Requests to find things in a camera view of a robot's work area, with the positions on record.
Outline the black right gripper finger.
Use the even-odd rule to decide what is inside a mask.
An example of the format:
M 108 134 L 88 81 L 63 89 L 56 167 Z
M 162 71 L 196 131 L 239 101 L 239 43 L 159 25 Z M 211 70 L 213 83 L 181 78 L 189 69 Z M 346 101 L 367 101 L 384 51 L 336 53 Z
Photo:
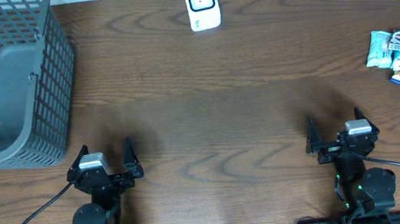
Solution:
M 316 125 L 312 121 L 311 117 L 307 120 L 307 139 L 306 139 L 306 153 L 317 153 L 322 148 L 322 140 Z
M 356 119 L 356 120 L 365 119 L 364 113 L 361 112 L 360 109 L 357 108 L 357 107 L 354 107 L 354 114 L 355 114 L 355 119 Z

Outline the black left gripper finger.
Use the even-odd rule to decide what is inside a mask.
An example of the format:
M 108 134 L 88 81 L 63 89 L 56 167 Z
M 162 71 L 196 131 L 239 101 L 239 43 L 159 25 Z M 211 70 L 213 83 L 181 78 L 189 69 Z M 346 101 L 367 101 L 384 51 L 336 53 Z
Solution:
M 141 166 L 141 163 L 139 162 L 135 152 L 133 151 L 133 146 L 131 146 L 131 140 L 129 137 L 125 139 L 124 144 L 123 167 L 134 179 L 143 178 L 144 176 L 144 169 Z
M 78 167 L 80 160 L 84 155 L 87 154 L 88 154 L 88 147 L 86 145 L 83 145 L 75 161 L 71 164 L 71 173 L 74 173 L 80 169 L 80 167 Z

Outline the light green snack packet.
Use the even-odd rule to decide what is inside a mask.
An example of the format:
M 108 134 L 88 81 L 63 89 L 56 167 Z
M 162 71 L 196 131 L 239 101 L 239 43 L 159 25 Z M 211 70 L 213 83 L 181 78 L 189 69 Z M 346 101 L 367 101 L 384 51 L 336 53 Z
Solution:
M 389 50 L 388 44 L 392 38 L 392 33 L 384 31 L 372 31 L 369 45 L 369 52 L 367 57 L 366 66 L 390 68 L 392 66 L 392 54 Z

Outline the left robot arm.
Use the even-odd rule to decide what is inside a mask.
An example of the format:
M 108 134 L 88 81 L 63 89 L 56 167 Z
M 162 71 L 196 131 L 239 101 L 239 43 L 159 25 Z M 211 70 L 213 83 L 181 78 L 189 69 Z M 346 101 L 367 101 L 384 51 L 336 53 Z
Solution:
M 72 224 L 120 224 L 121 195 L 135 186 L 144 169 L 136 157 L 131 140 L 124 144 L 123 172 L 112 173 L 103 153 L 90 153 L 82 146 L 67 171 L 67 180 L 75 189 L 91 196 L 90 203 L 78 208 Z

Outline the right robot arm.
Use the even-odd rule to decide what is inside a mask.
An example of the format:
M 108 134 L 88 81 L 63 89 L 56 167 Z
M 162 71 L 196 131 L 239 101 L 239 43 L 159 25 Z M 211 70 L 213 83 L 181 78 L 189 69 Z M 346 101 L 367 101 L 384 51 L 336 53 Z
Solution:
M 360 109 L 355 118 L 345 122 L 334 141 L 322 141 L 312 118 L 307 119 L 306 152 L 315 153 L 320 164 L 332 163 L 336 168 L 335 191 L 347 203 L 348 212 L 341 224 L 353 224 L 369 216 L 387 216 L 395 206 L 396 175 L 387 169 L 365 167 L 365 157 L 375 148 L 380 129 Z

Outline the white barcode scanner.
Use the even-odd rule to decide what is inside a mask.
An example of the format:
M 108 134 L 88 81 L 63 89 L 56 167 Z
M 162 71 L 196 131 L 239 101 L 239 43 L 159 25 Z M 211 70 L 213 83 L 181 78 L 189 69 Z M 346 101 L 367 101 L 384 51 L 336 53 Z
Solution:
M 184 0 L 192 31 L 204 31 L 221 24 L 221 10 L 218 0 Z

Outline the dark grey mesh plastic basket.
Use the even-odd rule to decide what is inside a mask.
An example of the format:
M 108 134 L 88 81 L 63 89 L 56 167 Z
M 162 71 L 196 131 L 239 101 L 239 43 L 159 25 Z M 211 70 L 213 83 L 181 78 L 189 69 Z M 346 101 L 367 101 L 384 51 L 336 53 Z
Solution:
M 74 66 L 50 0 L 0 0 L 0 169 L 63 159 Z

